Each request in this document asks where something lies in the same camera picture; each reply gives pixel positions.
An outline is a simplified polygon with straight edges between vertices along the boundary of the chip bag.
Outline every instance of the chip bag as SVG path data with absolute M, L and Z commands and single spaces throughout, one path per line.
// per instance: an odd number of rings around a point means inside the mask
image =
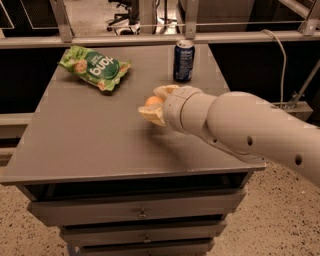
M 80 46 L 71 46 L 58 64 L 107 94 L 130 68 L 130 61 L 122 62 Z

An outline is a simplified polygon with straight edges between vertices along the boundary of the metal frame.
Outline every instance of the metal frame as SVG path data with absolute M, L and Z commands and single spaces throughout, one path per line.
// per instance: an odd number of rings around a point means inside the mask
M 63 0 L 50 0 L 56 18 L 62 42 L 72 42 L 73 33 Z
M 313 77 L 315 76 L 315 74 L 318 72 L 320 68 L 320 59 L 317 61 L 316 65 L 314 66 L 314 68 L 312 69 L 310 75 L 308 76 L 307 80 L 305 81 L 305 83 L 303 84 L 303 86 L 301 87 L 300 91 L 298 93 L 294 92 L 294 94 L 292 95 L 291 100 L 288 102 L 288 104 L 286 105 L 287 109 L 293 109 L 296 107 L 298 101 L 300 100 L 300 98 L 303 96 L 305 90 L 307 89 L 307 87 L 309 86 L 310 82 L 312 81 Z
M 139 13 L 140 13 L 140 27 L 141 34 L 152 34 L 155 30 L 155 20 L 153 18 L 153 12 L 155 8 L 154 0 L 141 0 L 139 1 Z
M 8 12 L 7 12 L 6 8 L 4 7 L 4 5 L 3 5 L 3 3 L 2 3 L 1 0 L 0 0 L 0 7 L 2 7 L 2 9 L 3 9 L 3 11 L 5 12 L 5 14 L 6 14 L 6 16 L 7 16 L 8 20 L 9 20 L 9 22 L 10 22 L 10 25 L 11 25 L 11 28 L 2 28 L 2 29 L 13 29 L 13 28 L 14 28 L 14 25 L 13 25 L 13 23 L 12 23 L 12 20 L 11 20 L 11 18 L 10 18 L 9 14 L 8 14 Z
M 33 113 L 0 114 L 1 139 L 21 138 L 25 128 L 30 123 Z M 3 164 L 7 163 L 16 148 L 0 148 L 0 175 L 4 170 Z
M 282 41 L 320 40 L 320 0 L 314 0 L 310 10 L 295 0 L 279 0 L 297 14 L 306 18 L 298 31 L 279 31 L 275 34 Z M 145 10 L 146 2 L 142 1 L 140 9 Z M 192 39 L 195 43 L 239 43 L 239 42 L 270 42 L 273 39 L 261 32 L 223 32 L 223 33 L 196 33 L 196 20 L 199 0 L 187 0 L 185 34 L 152 35 L 145 31 L 140 35 L 132 36 L 105 36 L 105 37 L 75 37 L 67 16 L 63 0 L 50 0 L 57 20 L 60 36 L 3 38 L 0 39 L 0 49 L 41 48 L 41 47 L 69 47 L 72 44 L 83 46 L 119 46 L 119 45 L 158 45 L 175 44 L 177 40 Z
M 299 31 L 305 36 L 312 36 L 319 24 L 320 0 L 314 0 L 306 21 L 300 26 Z

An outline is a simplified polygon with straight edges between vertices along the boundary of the soda can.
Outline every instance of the soda can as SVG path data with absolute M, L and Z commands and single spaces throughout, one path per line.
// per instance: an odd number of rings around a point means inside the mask
M 188 82 L 192 77 L 195 48 L 190 40 L 179 40 L 174 48 L 173 78 Z

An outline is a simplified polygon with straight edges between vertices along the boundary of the drawer handle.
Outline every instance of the drawer handle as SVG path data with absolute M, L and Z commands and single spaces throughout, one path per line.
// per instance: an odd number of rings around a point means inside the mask
M 138 218 L 143 220 L 147 218 L 147 214 L 144 212 L 144 208 L 141 208 L 140 214 L 138 214 Z
M 151 243 L 151 240 L 149 239 L 149 235 L 148 235 L 148 234 L 146 234 L 146 238 L 144 239 L 143 242 L 144 242 L 145 244 Z

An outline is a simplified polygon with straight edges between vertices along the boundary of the can lid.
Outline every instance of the can lid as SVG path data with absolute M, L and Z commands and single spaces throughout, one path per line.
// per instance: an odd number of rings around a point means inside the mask
M 181 48 L 190 48 L 193 47 L 193 42 L 190 40 L 179 40 L 176 45 Z

